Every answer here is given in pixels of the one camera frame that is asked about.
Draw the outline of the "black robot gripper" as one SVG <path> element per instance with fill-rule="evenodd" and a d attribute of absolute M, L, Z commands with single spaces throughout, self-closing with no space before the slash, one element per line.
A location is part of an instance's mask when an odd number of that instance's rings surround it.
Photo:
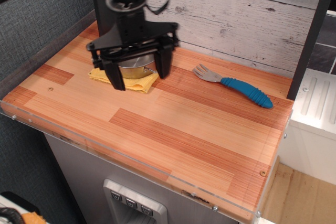
<path fill-rule="evenodd" d="M 118 30 L 118 41 L 109 44 L 100 38 L 87 44 L 92 62 L 103 69 L 116 90 L 124 91 L 119 62 L 154 54 L 156 70 L 161 79 L 171 71 L 172 56 L 178 45 L 175 22 L 150 22 L 143 13 L 117 17 L 113 28 Z"/>

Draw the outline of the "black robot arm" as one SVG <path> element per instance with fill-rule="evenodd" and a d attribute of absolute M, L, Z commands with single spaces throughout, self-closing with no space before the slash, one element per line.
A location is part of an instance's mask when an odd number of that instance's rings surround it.
<path fill-rule="evenodd" d="M 145 19 L 146 0 L 94 0 L 110 11 L 98 14 L 98 28 L 106 20 L 111 24 L 99 38 L 87 44 L 94 67 L 105 71 L 113 87 L 125 90 L 119 63 L 153 55 L 160 78 L 170 74 L 172 53 L 178 46 L 178 23 L 150 22 Z"/>

